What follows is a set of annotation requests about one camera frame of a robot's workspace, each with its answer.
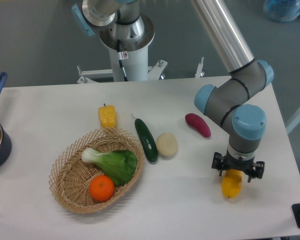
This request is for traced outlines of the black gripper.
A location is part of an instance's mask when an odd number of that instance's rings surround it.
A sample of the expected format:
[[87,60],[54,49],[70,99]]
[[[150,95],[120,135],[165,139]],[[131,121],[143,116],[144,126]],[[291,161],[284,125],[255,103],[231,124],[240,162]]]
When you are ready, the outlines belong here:
[[254,158],[245,160],[243,157],[239,157],[239,159],[236,159],[229,153],[222,155],[219,152],[215,152],[211,168],[217,170],[220,177],[225,170],[233,169],[244,172],[247,175],[247,182],[250,182],[255,178],[262,179],[265,170],[265,162],[254,162]]

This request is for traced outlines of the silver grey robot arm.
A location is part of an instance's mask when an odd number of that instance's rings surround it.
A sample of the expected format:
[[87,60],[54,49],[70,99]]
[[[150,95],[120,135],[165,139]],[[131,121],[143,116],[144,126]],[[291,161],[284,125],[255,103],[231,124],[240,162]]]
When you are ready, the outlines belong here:
[[[223,85],[207,84],[194,98],[197,109],[229,135],[226,154],[215,153],[212,168],[261,179],[265,163],[255,161],[255,155],[267,117],[248,101],[272,82],[273,69],[254,58],[222,0],[194,0],[192,5],[230,74]],[[137,0],[84,0],[71,11],[81,29],[88,36],[98,34],[108,48],[116,82],[150,79],[148,46],[155,30]]]

